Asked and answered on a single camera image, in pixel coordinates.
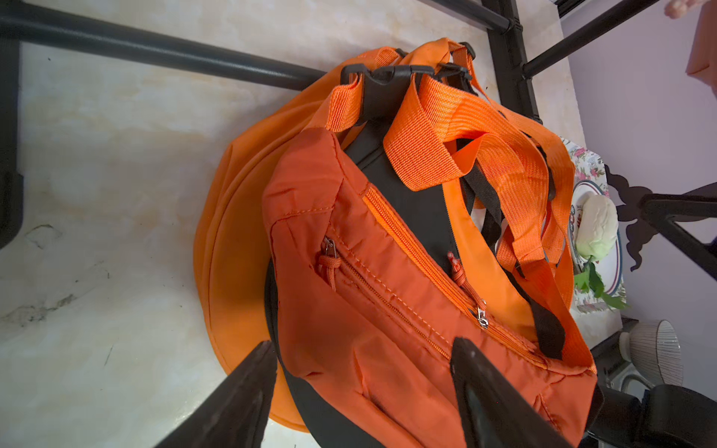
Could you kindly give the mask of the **black fanny pack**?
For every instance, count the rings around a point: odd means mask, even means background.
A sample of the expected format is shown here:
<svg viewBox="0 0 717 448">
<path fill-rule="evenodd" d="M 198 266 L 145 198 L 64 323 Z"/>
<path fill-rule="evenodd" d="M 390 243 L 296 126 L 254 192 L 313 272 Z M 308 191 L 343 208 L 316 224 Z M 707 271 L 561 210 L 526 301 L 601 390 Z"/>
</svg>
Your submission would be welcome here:
<svg viewBox="0 0 717 448">
<path fill-rule="evenodd" d="M 322 447 L 461 447 L 450 369 L 469 339 L 569 444 L 581 422 L 556 400 L 558 321 L 510 283 L 528 308 L 527 339 L 498 338 L 465 292 L 443 191 L 413 192 L 371 123 L 342 149 L 325 130 L 300 133 L 282 156 L 263 208 L 272 259 L 270 334 L 291 397 Z"/>
</svg>

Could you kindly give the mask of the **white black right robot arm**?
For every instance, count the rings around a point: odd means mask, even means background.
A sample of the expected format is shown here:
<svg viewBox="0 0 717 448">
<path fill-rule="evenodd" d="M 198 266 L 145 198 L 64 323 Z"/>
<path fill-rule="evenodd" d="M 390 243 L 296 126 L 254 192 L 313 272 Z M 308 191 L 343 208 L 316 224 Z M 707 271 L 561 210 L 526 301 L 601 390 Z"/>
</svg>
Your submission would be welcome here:
<svg viewBox="0 0 717 448">
<path fill-rule="evenodd" d="M 638 246 L 649 237 L 664 236 L 709 276 L 716 274 L 716 244 L 703 243 L 683 223 L 716 216 L 716 186 L 709 184 L 684 194 L 656 194 L 614 185 L 625 204 L 623 221 L 642 226 L 628 240 Z M 636 323 L 599 346 L 600 363 L 620 360 L 635 367 L 626 376 L 644 384 L 642 398 L 603 386 L 602 403 L 587 436 L 612 447 L 713 447 L 716 444 L 716 402 L 683 386 L 681 348 L 666 320 Z"/>
</svg>

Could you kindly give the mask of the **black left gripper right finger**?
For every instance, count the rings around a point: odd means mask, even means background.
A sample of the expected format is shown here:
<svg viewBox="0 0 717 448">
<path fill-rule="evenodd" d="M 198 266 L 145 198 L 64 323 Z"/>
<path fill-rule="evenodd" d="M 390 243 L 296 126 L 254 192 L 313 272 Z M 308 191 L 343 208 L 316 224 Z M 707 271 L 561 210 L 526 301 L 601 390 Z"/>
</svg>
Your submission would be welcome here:
<svg viewBox="0 0 717 448">
<path fill-rule="evenodd" d="M 457 337 L 450 369 L 469 447 L 568 447 L 476 345 Z"/>
</svg>

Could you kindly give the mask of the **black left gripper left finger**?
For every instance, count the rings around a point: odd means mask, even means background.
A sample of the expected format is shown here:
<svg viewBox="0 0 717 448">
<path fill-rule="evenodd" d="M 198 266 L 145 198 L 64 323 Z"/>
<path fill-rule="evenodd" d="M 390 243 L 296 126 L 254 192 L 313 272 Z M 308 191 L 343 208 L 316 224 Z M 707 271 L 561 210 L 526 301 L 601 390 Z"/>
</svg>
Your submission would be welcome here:
<svg viewBox="0 0 717 448">
<path fill-rule="evenodd" d="M 259 343 L 160 447 L 259 447 L 277 377 L 271 342 Z"/>
</svg>

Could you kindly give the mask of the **pink fanny pack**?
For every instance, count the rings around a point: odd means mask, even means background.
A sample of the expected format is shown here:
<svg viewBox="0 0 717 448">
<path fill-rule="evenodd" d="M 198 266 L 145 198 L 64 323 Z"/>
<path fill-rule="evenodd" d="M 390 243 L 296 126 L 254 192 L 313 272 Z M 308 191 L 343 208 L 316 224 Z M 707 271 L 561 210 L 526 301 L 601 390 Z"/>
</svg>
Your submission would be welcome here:
<svg viewBox="0 0 717 448">
<path fill-rule="evenodd" d="M 716 0 L 670 0 L 665 15 L 677 20 L 693 9 L 700 12 L 685 71 L 716 94 Z"/>
</svg>

